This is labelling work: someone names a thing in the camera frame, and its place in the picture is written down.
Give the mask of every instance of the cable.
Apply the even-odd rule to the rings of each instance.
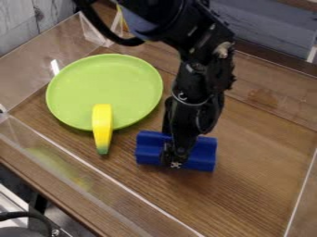
[[[91,21],[94,27],[102,32],[102,34],[110,38],[115,43],[123,45],[123,46],[138,46],[143,44],[143,40],[138,37],[124,39],[119,37],[108,28],[108,26],[104,24],[103,20],[99,18],[96,12],[94,11],[94,8],[88,4],[87,0],[75,0],[75,4],[77,8],[84,13],[84,16]]]
[[[39,219],[47,227],[47,236],[52,237],[53,229],[52,229],[51,223],[47,220],[47,218],[44,218],[40,214],[31,213],[31,212],[23,212],[23,211],[1,212],[0,213],[0,221],[5,221],[12,218],[36,218],[36,219]]]

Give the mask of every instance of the green plate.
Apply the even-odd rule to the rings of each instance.
[[[55,117],[83,131],[92,130],[92,107],[111,104],[114,129],[143,119],[162,97],[162,78],[134,56],[99,55],[80,59],[52,79],[45,103]]]

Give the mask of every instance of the yellow object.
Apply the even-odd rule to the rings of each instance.
[[[112,109],[111,105],[95,105],[92,109],[92,132],[98,153],[108,153],[112,136]]]

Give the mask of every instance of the blue object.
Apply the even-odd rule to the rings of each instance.
[[[159,155],[166,142],[172,140],[171,136],[155,132],[142,131],[136,139],[135,157],[139,165],[162,166]],[[215,167],[217,139],[198,137],[195,146],[191,150],[190,159],[179,166],[172,164],[171,168],[188,168],[202,171],[213,171]]]

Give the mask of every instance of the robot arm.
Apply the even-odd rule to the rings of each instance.
[[[96,29],[118,44],[139,45],[162,41],[180,54],[172,96],[166,100],[163,133],[172,136],[164,144],[160,161],[183,164],[199,134],[209,133],[225,105],[225,90],[234,82],[234,33],[209,11],[203,0],[118,0],[130,31],[122,39],[102,22],[84,0],[75,0]]]

